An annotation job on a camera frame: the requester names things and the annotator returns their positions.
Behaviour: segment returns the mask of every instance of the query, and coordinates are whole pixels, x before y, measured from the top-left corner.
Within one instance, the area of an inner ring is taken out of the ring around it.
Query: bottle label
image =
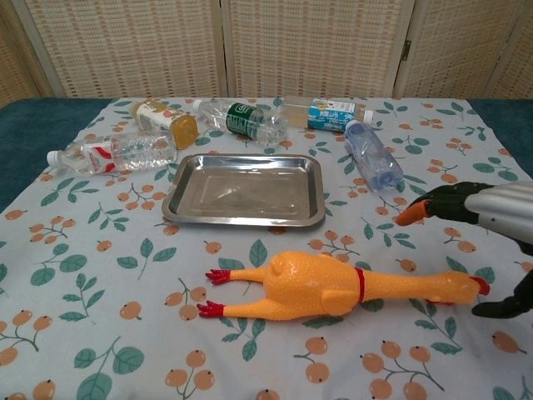
[[[162,102],[146,101],[137,110],[137,120],[141,129],[170,131],[170,126],[186,113],[167,107]]]
[[[227,112],[226,127],[228,131],[236,133],[237,135],[248,135],[248,124],[250,123],[250,116],[257,107],[248,106],[241,102],[232,104]]]
[[[111,155],[110,136],[105,137],[102,142],[85,144],[83,156],[92,173],[110,173],[116,169]]]
[[[313,99],[307,115],[307,126],[326,131],[344,132],[346,124],[354,118],[353,102],[334,102],[322,98]]]

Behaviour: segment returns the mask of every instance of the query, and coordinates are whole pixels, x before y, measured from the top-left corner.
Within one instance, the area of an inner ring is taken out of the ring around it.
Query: water bottle
[[[169,132],[115,133],[72,142],[47,155],[48,165],[78,175],[144,171],[173,163],[177,150]]]
[[[286,138],[286,119],[275,112],[215,98],[196,100],[192,106],[215,129],[244,135],[267,146],[277,145]]]
[[[403,179],[403,171],[394,157],[383,147],[368,123],[352,120],[344,132],[348,151],[370,189],[379,192],[393,189]]]

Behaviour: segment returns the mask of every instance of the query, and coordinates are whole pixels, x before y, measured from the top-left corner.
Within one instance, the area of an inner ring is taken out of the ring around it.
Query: blue bottle label
[[[309,107],[307,126],[325,131],[344,132],[346,124],[354,118],[353,102],[334,102],[315,98]]]

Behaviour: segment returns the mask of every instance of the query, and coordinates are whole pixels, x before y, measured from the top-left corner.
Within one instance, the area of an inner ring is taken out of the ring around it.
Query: rubber chicken
[[[205,318],[244,317],[289,320],[317,315],[339,316],[358,303],[375,298],[425,298],[433,303],[471,303],[490,287],[480,277],[442,272],[427,277],[404,277],[354,268],[333,257],[305,252],[282,252],[265,266],[206,273],[212,283],[260,282],[266,294],[257,302],[227,306],[198,304]]]

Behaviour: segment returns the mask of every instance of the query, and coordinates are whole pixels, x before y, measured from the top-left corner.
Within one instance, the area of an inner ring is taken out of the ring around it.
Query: red collar
[[[365,275],[363,275],[363,270],[356,268],[357,277],[359,278],[359,300],[358,303],[363,301],[365,297]]]

